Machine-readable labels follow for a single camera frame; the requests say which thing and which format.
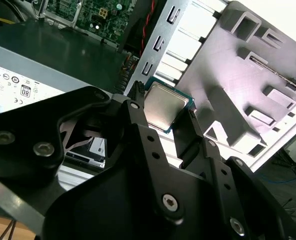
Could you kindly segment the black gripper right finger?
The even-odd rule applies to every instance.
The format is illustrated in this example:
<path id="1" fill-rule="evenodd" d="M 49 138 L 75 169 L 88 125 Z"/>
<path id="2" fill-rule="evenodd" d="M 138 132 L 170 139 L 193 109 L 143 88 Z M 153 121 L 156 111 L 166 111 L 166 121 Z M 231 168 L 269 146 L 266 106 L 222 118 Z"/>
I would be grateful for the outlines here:
<path id="1" fill-rule="evenodd" d="M 296 223 L 240 158 L 223 159 L 205 138 L 192 110 L 174 123 L 180 165 L 214 188 L 220 220 L 231 240 L 296 240 Z"/>

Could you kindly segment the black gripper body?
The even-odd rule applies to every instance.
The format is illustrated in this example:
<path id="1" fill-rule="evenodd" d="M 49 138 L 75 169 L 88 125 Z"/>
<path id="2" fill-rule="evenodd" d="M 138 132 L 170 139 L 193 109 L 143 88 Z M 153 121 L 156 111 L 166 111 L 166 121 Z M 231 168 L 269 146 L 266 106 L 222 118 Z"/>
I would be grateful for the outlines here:
<path id="1" fill-rule="evenodd" d="M 222 218 L 213 187 L 204 179 L 171 168 L 174 197 L 184 209 L 174 225 L 153 208 L 150 191 L 129 166 L 93 177 L 60 196 L 46 214 L 44 240 L 235 240 Z"/>

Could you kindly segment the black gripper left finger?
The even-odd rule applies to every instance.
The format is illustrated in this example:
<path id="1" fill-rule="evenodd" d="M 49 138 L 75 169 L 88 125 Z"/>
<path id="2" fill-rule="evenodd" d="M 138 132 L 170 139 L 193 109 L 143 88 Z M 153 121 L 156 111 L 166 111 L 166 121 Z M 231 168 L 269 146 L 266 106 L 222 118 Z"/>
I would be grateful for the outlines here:
<path id="1" fill-rule="evenodd" d="M 123 101 L 93 86 L 0 113 L 0 209 L 25 224 L 45 222 L 65 194 L 57 174 L 65 153 L 94 137 L 107 141 L 106 172 L 132 167 L 146 184 L 153 208 L 172 224 L 184 209 L 172 194 L 171 168 L 148 126 L 141 83 Z"/>

